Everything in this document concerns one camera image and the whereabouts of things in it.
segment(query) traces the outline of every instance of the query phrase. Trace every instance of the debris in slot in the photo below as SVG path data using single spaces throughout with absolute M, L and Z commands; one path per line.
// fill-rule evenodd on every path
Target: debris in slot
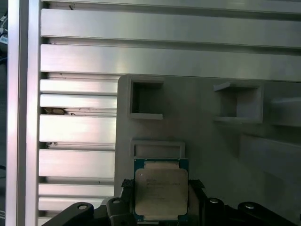
M 47 142 L 46 143 L 46 149 L 50 149 L 52 146 L 57 146 L 57 142 Z
M 57 115 L 67 114 L 64 108 L 43 107 L 42 110 L 44 114 L 57 114 Z

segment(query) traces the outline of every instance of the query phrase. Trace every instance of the gray plastic holder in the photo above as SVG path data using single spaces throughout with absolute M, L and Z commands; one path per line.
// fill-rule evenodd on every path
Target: gray plastic holder
M 301 185 L 301 145 L 243 135 L 239 160 L 288 183 Z
M 262 123 L 263 87 L 245 82 L 226 82 L 214 85 L 220 94 L 221 113 L 215 121 L 236 123 Z
M 135 158 L 185 158 L 185 143 L 132 140 L 130 155 Z
M 162 77 L 128 77 L 128 118 L 162 120 Z

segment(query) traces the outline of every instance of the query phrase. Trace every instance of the rectangular slot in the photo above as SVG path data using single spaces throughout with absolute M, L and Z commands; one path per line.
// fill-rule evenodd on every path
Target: rectangular slot
M 129 118 L 163 119 L 163 80 L 132 79 L 129 94 Z
M 263 91 L 259 85 L 227 82 L 215 85 L 221 100 L 221 113 L 216 121 L 261 123 Z

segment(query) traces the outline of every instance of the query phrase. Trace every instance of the gray fixture plate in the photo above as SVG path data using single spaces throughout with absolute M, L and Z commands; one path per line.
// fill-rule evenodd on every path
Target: gray fixture plate
M 301 83 L 255 81 L 264 87 L 264 106 L 263 124 L 253 124 L 214 121 L 221 113 L 221 97 L 219 92 L 214 92 L 214 85 L 230 81 L 218 78 L 158 76 L 164 80 L 162 88 L 156 92 L 163 119 L 129 118 L 129 84 L 140 78 L 146 76 L 124 75 L 119 80 L 115 195 L 120 194 L 123 179 L 133 178 L 132 140 L 184 142 L 189 177 L 200 179 L 208 196 L 220 198 L 233 207 L 240 202 L 258 202 L 299 223 L 299 188 L 255 165 L 240 162 L 239 138 L 244 133 L 286 142 L 299 141 L 299 128 L 270 125 L 269 102 L 275 98 L 301 97 Z

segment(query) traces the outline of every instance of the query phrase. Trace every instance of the vertical metal post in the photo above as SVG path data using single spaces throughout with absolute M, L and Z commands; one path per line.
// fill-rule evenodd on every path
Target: vertical metal post
M 29 0 L 26 226 L 36 226 L 39 217 L 40 11 L 41 0 Z
M 28 0 L 8 2 L 6 225 L 25 225 Z

